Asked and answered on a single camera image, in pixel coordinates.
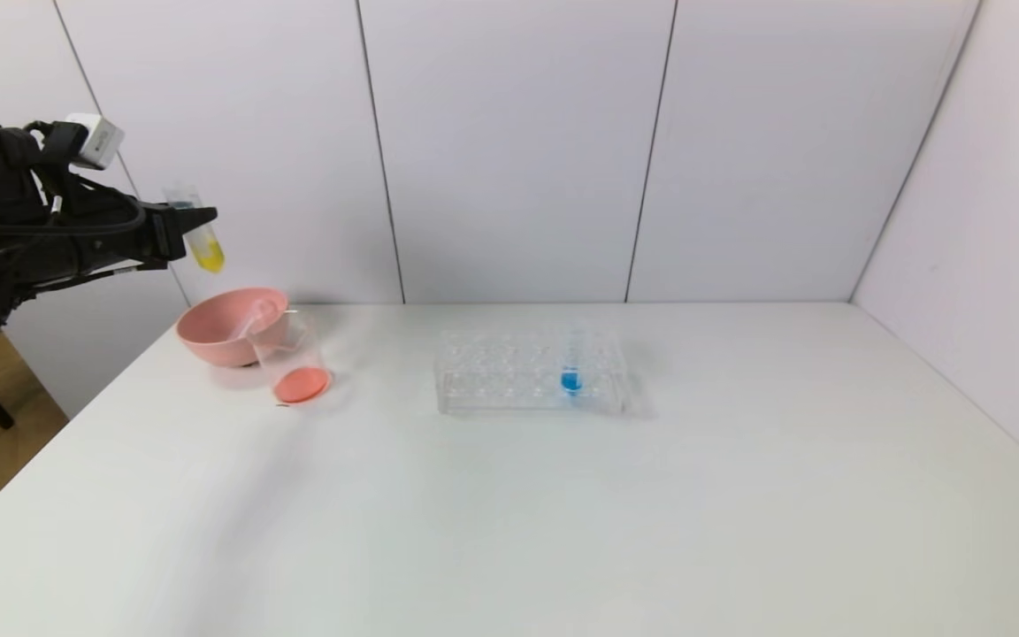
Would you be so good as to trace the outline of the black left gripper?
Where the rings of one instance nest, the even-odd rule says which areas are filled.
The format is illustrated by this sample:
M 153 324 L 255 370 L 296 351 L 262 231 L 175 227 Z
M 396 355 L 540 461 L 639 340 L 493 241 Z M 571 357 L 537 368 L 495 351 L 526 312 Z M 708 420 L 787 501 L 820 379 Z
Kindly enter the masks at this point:
M 112 261 L 130 259 L 149 270 L 165 269 L 175 259 L 185 257 L 182 235 L 218 218 L 215 207 L 174 206 L 171 210 L 169 206 L 146 204 L 126 195 L 121 195 L 118 201 L 119 210 L 129 213 L 128 222 L 138 222 L 135 228 L 97 235 L 89 238 L 89 245 Z

